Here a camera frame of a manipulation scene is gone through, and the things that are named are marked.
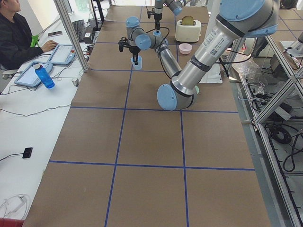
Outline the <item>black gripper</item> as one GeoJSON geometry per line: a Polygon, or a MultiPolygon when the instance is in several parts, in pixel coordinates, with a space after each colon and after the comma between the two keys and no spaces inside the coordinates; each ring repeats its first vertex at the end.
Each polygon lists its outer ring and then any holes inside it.
{"type": "Polygon", "coordinates": [[[140,52],[140,48],[137,46],[130,46],[129,47],[130,53],[132,53],[132,63],[133,65],[138,65],[138,54],[140,52]]]}
{"type": "Polygon", "coordinates": [[[155,32],[158,33],[160,30],[161,13],[160,14],[155,13],[154,20],[155,20],[155,32]]]}

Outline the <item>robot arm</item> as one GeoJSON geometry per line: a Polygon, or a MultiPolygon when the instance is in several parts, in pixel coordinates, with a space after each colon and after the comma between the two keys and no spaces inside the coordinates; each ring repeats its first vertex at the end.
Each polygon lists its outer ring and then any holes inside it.
{"type": "Polygon", "coordinates": [[[160,21],[162,20],[163,6],[168,7],[175,16],[182,12],[182,9],[190,2],[190,0],[156,0],[154,8],[150,15],[154,16],[156,31],[160,30],[160,21]]]}
{"type": "Polygon", "coordinates": [[[158,88],[157,101],[164,110],[186,109],[196,100],[197,85],[217,63],[230,44],[240,38],[263,37],[273,34],[278,26],[278,0],[222,0],[215,25],[182,69],[168,48],[165,38],[146,33],[135,16],[125,21],[127,37],[119,41],[119,50],[129,48],[132,64],[141,68],[138,53],[154,49],[166,70],[170,82],[158,88]]]}

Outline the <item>person's hand on table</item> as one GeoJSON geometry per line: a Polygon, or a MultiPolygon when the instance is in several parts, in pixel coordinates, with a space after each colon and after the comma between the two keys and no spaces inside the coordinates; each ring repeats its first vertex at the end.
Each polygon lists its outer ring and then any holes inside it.
{"type": "Polygon", "coordinates": [[[55,42],[53,40],[49,40],[41,47],[41,49],[43,52],[48,52],[48,51],[53,50],[57,45],[58,45],[57,42],[55,42]]]}

